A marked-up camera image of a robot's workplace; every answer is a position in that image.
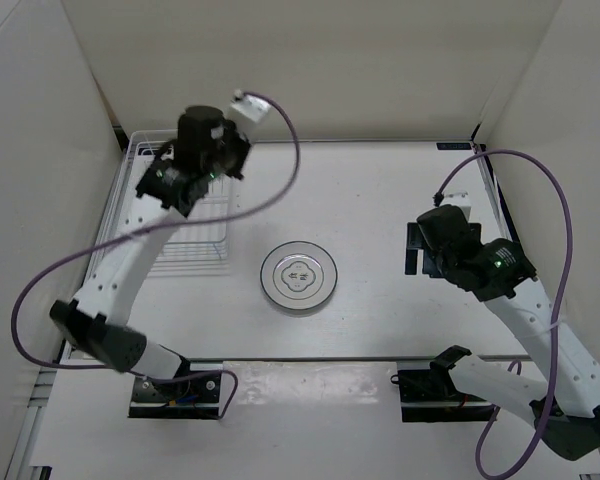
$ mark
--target round plate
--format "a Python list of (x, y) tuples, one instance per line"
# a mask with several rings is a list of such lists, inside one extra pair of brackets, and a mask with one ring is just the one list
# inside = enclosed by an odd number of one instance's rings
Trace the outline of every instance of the round plate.
[(267, 255), (260, 282), (275, 304), (290, 310), (310, 310), (329, 299), (338, 282), (338, 270), (331, 255), (318, 245), (291, 242)]

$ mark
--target white wall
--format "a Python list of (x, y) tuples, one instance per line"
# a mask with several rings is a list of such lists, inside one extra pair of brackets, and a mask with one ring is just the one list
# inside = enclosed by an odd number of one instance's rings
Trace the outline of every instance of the white wall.
[[(600, 0), (564, 0), (489, 147), (536, 155), (558, 176), (575, 230), (570, 323), (600, 357)], [(564, 223), (549, 183), (533, 167), (494, 158), (514, 222), (552, 292)]]
[(487, 129), (560, 3), (63, 2), (128, 133), (175, 127), (184, 105), (224, 106), (239, 87), (276, 97), (305, 138), (416, 139)]
[[(11, 306), (34, 273), (92, 243), (120, 156), (59, 0), (15, 4), (0, 2), (0, 478), (36, 377), (11, 343)], [(64, 269), (25, 304), (21, 335), (38, 355), (57, 344), (51, 302), (83, 269)]]

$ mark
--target dish rack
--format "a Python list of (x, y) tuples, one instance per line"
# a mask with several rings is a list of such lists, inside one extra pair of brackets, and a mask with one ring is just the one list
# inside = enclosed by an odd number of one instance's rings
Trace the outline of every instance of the dish rack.
[[(176, 130), (139, 131), (129, 139), (125, 156), (125, 180), (122, 201), (117, 202), (115, 219), (116, 235), (123, 226), (123, 219), (135, 198), (135, 186), (153, 160), (160, 145), (175, 138)], [(207, 196), (198, 201), (189, 219), (223, 217), (229, 214), (232, 181), (221, 176), (209, 185)], [(229, 254), (227, 222), (182, 227), (165, 244), (149, 275), (204, 269), (227, 261)]]

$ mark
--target white wire rack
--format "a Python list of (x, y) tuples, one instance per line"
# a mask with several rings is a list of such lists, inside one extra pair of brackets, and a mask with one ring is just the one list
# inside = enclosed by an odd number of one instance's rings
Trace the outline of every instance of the white wire rack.
[[(176, 130), (139, 131), (129, 141), (125, 158), (126, 180), (122, 202), (113, 224), (118, 231), (135, 197), (135, 185), (153, 160), (153, 155), (166, 140), (176, 136)], [(232, 182), (221, 176), (209, 185), (207, 196), (196, 203), (189, 219), (222, 217), (229, 213)], [(229, 255), (227, 223), (184, 227), (173, 234), (156, 259), (150, 275), (213, 267), (227, 261)]]

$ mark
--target rack wire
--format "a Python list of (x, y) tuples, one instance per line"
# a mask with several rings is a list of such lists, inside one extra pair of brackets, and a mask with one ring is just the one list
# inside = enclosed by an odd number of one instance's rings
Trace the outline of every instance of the rack wire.
[[(126, 212), (135, 197), (135, 185), (153, 160), (160, 145), (176, 136), (176, 130), (135, 132), (129, 139), (125, 158), (126, 181), (123, 201), (116, 212), (114, 225), (121, 229)], [(229, 214), (232, 182), (221, 176), (209, 185), (207, 196), (198, 201), (189, 215), (190, 219), (221, 217)], [(199, 270), (224, 264), (229, 255), (227, 223), (214, 223), (183, 227), (165, 244), (149, 275), (165, 275), (186, 270)]]

